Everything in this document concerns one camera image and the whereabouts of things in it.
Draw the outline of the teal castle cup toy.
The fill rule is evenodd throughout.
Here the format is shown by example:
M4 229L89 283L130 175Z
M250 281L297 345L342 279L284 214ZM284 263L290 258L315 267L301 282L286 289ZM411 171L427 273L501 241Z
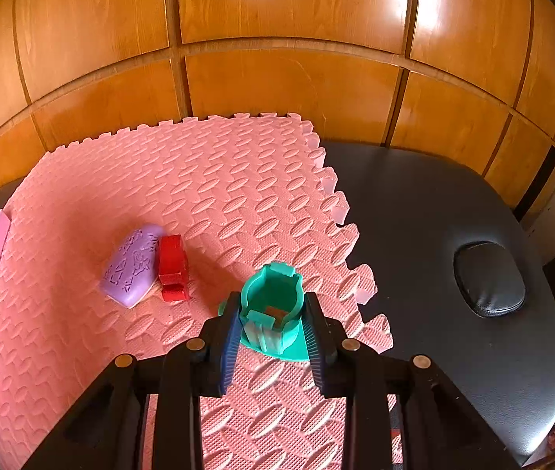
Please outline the teal castle cup toy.
M263 265L234 296L239 301L240 344L286 362L306 362L302 325L303 276L278 261Z

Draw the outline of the red angular block toy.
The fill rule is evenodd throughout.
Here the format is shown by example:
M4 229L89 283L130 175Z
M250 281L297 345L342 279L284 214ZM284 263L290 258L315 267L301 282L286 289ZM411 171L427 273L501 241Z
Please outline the red angular block toy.
M188 301L189 269L181 235L161 237L157 262L158 279L166 302Z

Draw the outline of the purple oval soap toy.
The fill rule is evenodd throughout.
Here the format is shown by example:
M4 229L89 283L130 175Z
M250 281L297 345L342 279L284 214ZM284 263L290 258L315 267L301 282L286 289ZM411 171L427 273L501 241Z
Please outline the purple oval soap toy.
M155 262L164 235L164 228L154 224L129 233L106 267L100 290L126 309L141 302L157 282Z

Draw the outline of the black leather massage table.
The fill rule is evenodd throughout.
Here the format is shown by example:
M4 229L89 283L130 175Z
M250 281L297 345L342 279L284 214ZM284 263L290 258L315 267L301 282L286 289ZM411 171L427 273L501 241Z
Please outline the black leather massage table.
M397 358L431 355L525 459L555 421L555 305L537 256L495 191L456 163L370 145L322 147L359 231L349 266L370 266L376 293L360 309L389 323ZM511 314L482 318L463 299L455 253L504 247L527 295Z

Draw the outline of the pink foam puzzle mat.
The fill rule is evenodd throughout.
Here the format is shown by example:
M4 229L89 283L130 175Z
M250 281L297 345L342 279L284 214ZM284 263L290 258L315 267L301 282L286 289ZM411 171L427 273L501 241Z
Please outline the pink foam puzzle mat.
M165 354L251 278L301 286L349 337L370 266L312 123L289 114L189 118L46 154L5 206L0 253L0 468L21 468L114 358Z

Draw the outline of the wooden wardrobe wall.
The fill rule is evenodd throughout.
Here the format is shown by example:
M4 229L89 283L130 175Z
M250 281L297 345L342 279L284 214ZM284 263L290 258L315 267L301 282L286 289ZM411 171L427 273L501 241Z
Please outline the wooden wardrobe wall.
M555 191L555 5L0 0L0 186L74 141L238 112L452 159L529 222Z

